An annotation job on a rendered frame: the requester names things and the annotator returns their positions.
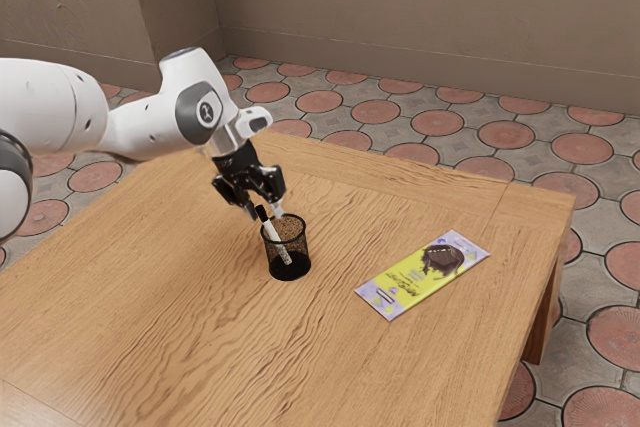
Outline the white pen with black cap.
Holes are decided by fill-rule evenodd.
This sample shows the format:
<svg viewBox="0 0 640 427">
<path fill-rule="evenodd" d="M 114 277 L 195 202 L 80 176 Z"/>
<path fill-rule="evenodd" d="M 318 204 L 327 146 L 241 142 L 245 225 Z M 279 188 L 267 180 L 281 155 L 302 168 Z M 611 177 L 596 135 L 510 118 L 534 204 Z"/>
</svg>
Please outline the white pen with black cap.
<svg viewBox="0 0 640 427">
<path fill-rule="evenodd" d="M 292 259 L 289 256 L 286 248 L 282 245 L 282 241 L 277 233 L 275 227 L 271 223 L 271 220 L 263 205 L 259 204 L 255 207 L 256 213 L 264 227 L 265 232 L 268 234 L 269 240 L 275 245 L 280 258 L 286 266 L 292 264 Z"/>
</svg>

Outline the black mesh pen holder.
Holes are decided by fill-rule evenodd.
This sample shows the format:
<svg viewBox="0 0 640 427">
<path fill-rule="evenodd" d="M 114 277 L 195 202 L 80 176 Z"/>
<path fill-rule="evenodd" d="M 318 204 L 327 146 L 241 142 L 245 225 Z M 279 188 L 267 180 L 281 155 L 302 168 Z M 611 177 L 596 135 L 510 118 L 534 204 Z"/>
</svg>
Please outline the black mesh pen holder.
<svg viewBox="0 0 640 427">
<path fill-rule="evenodd" d="M 279 281 L 294 281 L 304 277 L 311 269 L 305 221 L 295 214 L 284 214 L 281 218 L 272 216 L 270 220 L 291 257 L 292 264 L 286 266 L 283 263 L 262 225 L 260 234 L 267 254 L 269 273 Z"/>
</svg>

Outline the yellow and lilac flat packet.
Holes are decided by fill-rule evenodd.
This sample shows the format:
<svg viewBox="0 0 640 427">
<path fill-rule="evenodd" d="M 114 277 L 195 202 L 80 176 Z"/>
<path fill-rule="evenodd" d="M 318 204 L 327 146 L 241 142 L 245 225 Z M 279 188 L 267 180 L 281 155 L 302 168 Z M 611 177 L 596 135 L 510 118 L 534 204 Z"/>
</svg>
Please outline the yellow and lilac flat packet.
<svg viewBox="0 0 640 427">
<path fill-rule="evenodd" d="M 450 230 L 366 281 L 355 293 L 391 322 L 489 256 L 488 251 Z"/>
</svg>

